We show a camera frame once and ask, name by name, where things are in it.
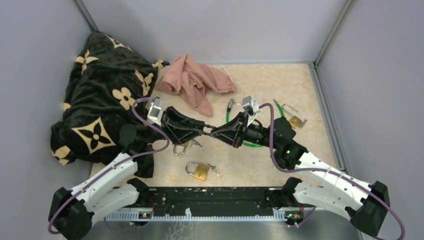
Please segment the black padlock with keys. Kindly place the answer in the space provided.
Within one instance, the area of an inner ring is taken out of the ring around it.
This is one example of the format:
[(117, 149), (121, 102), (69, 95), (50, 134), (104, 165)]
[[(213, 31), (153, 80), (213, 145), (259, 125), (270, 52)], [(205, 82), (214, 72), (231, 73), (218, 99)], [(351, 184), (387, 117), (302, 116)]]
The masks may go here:
[(215, 130), (215, 129), (216, 129), (215, 126), (212, 126), (212, 125), (209, 125), (209, 124), (205, 124), (203, 126), (203, 134), (209, 136), (210, 133), (212, 132), (212, 130)]

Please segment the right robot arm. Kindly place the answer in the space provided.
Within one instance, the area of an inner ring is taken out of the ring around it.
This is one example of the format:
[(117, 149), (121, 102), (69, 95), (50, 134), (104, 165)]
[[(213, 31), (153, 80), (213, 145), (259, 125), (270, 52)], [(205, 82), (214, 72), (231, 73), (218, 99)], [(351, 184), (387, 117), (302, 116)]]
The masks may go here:
[(272, 118), (265, 128), (241, 112), (209, 135), (234, 148), (244, 142), (268, 147), (279, 171), (300, 174), (317, 184), (298, 179), (295, 187), (284, 189), (281, 199), (287, 206), (300, 203), (323, 208), (347, 219), (366, 235), (379, 235), (391, 206), (388, 187), (380, 181), (359, 180), (316, 157), (294, 140), (296, 132), (285, 117)]

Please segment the brass padlock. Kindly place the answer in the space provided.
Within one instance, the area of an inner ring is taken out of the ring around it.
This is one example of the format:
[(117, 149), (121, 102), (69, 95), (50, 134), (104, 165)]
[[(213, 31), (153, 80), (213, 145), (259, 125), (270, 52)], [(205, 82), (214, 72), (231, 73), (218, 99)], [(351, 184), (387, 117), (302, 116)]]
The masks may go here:
[(209, 172), (213, 172), (220, 179), (223, 178), (220, 170), (210, 163), (197, 163), (197, 162), (189, 162), (185, 166), (185, 171), (188, 175), (192, 176), (195, 179), (205, 181)]
[(287, 113), (290, 116), (290, 119), (288, 120), (290, 125), (296, 129), (296, 128), (303, 128), (305, 126), (305, 124), (307, 123), (307, 119), (300, 119), (298, 116), (296, 116), (295, 114), (292, 114), (289, 110), (286, 109), (286, 107), (289, 107), (291, 110), (293, 110), (295, 113), (298, 113), (299, 111), (292, 105), (288, 104), (288, 103), (284, 103), (281, 108), (282, 110)]
[(198, 147), (203, 147), (197, 140), (195, 139), (191, 139), (183, 144), (180, 145), (174, 145), (173, 146), (173, 153), (176, 156), (182, 156), (185, 154), (186, 150), (188, 147), (192, 147), (192, 146), (198, 146)]

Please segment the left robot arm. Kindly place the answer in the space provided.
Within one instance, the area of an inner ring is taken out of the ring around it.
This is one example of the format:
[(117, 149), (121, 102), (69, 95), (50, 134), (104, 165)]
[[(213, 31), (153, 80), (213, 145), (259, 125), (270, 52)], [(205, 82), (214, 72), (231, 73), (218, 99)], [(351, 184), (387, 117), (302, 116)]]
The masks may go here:
[(156, 150), (138, 150), (142, 144), (165, 140), (170, 144), (185, 144), (205, 133), (204, 121), (189, 118), (173, 107), (166, 110), (151, 108), (148, 120), (140, 117), (141, 126), (125, 124), (120, 128), (119, 144), (122, 147), (105, 168), (84, 182), (66, 189), (58, 189), (52, 198), (48, 216), (48, 231), (60, 234), (67, 240), (81, 240), (91, 228), (121, 208), (136, 205), (152, 207), (150, 188), (139, 178), (131, 178), (120, 187), (116, 185), (140, 171)]

